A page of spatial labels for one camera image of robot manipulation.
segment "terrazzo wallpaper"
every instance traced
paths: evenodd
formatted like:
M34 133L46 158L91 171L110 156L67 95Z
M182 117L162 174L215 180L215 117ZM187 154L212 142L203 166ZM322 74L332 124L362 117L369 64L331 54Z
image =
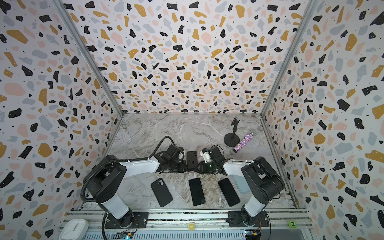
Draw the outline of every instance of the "terrazzo wallpaper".
M306 0L64 0L124 112L259 112Z
M0 239L57 239L119 119L51 2L0 8Z
M319 1L265 119L319 239L384 239L383 1Z

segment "phone stand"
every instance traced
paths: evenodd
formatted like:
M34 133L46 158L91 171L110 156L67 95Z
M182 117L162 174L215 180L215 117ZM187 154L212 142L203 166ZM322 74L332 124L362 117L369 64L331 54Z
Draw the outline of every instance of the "phone stand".
M234 147L240 142L239 136L235 134L237 131L237 125L239 124L240 120L237 120L236 118L233 119L231 126L233 126L232 133L228 133L224 136L224 143L229 147Z

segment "purple glitter bottle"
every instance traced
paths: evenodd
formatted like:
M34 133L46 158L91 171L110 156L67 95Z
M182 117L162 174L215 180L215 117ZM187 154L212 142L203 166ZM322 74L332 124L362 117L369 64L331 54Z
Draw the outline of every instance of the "purple glitter bottle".
M247 142L249 140L251 140L253 138L253 136L256 135L256 131L255 130L251 130L244 138L243 140L241 140L234 148L233 148L233 151L234 152L238 152L240 151L240 149L242 147L245 146L245 144L247 144Z

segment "smartphone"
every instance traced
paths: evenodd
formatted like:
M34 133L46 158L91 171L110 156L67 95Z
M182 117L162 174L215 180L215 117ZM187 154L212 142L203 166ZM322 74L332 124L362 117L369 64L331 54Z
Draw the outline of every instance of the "smartphone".
M191 190L193 206L205 203L203 187L199 177L189 180L189 189Z
M157 201L159 202L160 207L164 207L173 200L173 197L162 178L159 178L158 180L151 183L151 188Z
M187 152L187 172L192 172L197 167L197 152L190 151Z
M237 196L237 193L235 192L235 189L233 188L228 178L224 178L223 180L220 180L218 182L218 185L221 191L223 192L224 197L227 200L227 203L230 207L240 202L240 199Z

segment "marble tabletop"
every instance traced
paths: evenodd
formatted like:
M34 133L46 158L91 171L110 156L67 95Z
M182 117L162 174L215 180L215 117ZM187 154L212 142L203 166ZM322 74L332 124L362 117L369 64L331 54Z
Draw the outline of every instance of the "marble tabletop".
M240 120L236 134L242 139L251 129L256 131L253 137L238 153L224 144L225 134L232 132L233 118ZM203 148L219 145L223 148L225 158L240 161L264 157L277 171L269 144L258 115L240 114L126 114L109 154L120 159L149 156L164 136L170 136L175 145L185 151L200 152ZM158 151L166 150L171 142L166 139ZM206 203L193 206L188 180L199 177L203 186ZM163 178L173 201L163 209L227 209L229 208L218 181L229 178L240 203L231 207L241 208L251 192L241 194L232 176L222 174L206 175L198 173L144 173L124 179L118 194L132 209L160 209L150 184ZM293 208L291 196L282 192L281 198L273 200L267 208ZM84 203L83 209L97 208L94 204Z

